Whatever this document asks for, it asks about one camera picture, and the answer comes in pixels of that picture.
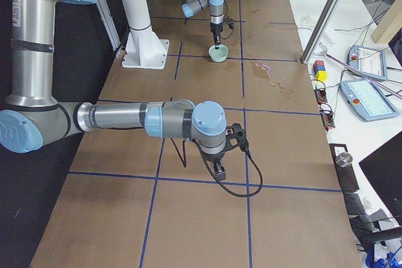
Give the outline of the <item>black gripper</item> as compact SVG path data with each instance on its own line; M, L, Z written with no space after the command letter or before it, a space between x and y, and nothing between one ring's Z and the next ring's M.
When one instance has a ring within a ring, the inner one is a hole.
M211 175L216 182L226 180L226 171L221 160L227 152L237 147L244 153L248 152L246 131L240 124L233 123L233 125L226 127L224 147L219 152L216 151L213 154L200 152L204 160L211 162Z
M231 33L228 37L222 37L221 33L223 31L224 25L228 25L231 29ZM210 16L210 31L214 37L214 47L215 49L219 49L221 40L229 39L234 32L234 20L230 17L225 17L224 15L220 16Z

